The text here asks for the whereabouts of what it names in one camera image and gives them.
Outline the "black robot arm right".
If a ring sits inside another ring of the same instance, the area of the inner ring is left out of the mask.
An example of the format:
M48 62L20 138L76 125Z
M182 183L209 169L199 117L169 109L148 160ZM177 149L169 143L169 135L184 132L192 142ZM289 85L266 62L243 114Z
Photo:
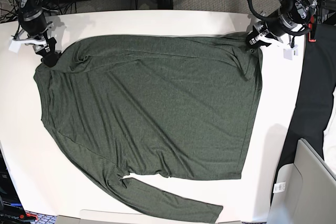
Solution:
M46 20L43 0L14 0L18 28L12 37L10 51L18 52L21 45L31 45L35 54L48 67L56 65L60 53L56 51L56 39L48 36L53 22Z

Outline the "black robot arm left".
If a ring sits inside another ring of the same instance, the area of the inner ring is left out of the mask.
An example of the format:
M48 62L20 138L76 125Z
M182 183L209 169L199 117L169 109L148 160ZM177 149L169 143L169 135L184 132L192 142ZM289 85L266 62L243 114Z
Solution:
M251 13L259 19L247 35L246 44L250 48L270 46L280 42L280 37L290 36L289 47L295 45L295 37L310 34L311 20L317 11L317 0L278 0L280 6L268 16L258 13L253 0L247 0Z

